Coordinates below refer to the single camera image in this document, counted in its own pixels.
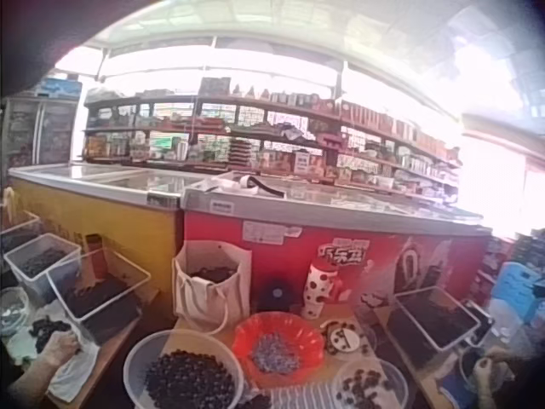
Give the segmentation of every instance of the canvas bag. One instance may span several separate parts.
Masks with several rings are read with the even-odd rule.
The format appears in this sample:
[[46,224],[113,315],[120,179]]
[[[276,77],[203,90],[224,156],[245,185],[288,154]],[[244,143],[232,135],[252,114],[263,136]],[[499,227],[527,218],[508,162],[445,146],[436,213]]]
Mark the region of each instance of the canvas bag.
[[[201,268],[236,273],[215,284],[192,277]],[[212,240],[188,240],[172,261],[174,312],[192,327],[215,334],[250,316],[251,251]]]

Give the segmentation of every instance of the refrigerator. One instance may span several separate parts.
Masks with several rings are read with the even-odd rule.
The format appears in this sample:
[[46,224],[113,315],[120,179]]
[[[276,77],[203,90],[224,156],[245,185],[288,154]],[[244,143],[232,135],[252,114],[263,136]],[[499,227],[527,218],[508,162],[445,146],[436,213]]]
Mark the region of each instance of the refrigerator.
[[309,267],[324,256],[338,267],[338,292],[357,314],[394,293],[438,285],[464,298],[491,236],[482,217],[456,208],[359,189],[259,176],[241,188],[231,172],[192,184],[184,196],[184,240],[214,240],[252,251],[251,297],[272,285],[302,298]]
[[30,92],[3,101],[1,151],[3,181],[8,169],[12,167],[61,164],[70,161],[72,132],[79,96],[77,99],[73,97],[67,99],[37,91],[34,95],[28,94]]

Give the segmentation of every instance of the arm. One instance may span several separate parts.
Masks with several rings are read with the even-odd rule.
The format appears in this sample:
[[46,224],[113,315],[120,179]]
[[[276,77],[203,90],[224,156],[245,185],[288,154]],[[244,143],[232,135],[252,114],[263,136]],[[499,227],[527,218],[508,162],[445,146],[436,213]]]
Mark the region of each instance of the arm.
[[8,386],[8,393],[21,407],[37,407],[57,370],[78,348],[73,332],[54,332],[43,352],[31,363],[23,376]]
[[491,390],[492,360],[483,358],[477,362],[473,374],[477,383],[479,409],[496,409],[496,403]]

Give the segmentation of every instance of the wall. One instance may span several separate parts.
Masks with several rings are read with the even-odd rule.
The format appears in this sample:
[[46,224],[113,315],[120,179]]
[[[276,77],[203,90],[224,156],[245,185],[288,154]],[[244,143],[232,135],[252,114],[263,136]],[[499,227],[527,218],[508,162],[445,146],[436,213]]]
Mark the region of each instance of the wall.
[[545,163],[545,138],[469,115],[464,115],[462,122],[466,135],[498,143]]

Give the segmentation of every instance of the hand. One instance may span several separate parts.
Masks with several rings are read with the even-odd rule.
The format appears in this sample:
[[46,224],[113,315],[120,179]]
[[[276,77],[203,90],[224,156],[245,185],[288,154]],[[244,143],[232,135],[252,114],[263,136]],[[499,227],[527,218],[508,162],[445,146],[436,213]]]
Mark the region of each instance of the hand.
[[473,375],[477,381],[477,385],[482,387],[490,384],[492,374],[492,360],[490,358],[481,358],[475,364]]
[[513,354],[505,348],[493,346],[485,353],[485,357],[490,358],[494,362],[505,362],[513,358]]
[[38,358],[42,358],[56,370],[68,362],[78,349],[79,342],[72,331],[55,331]]

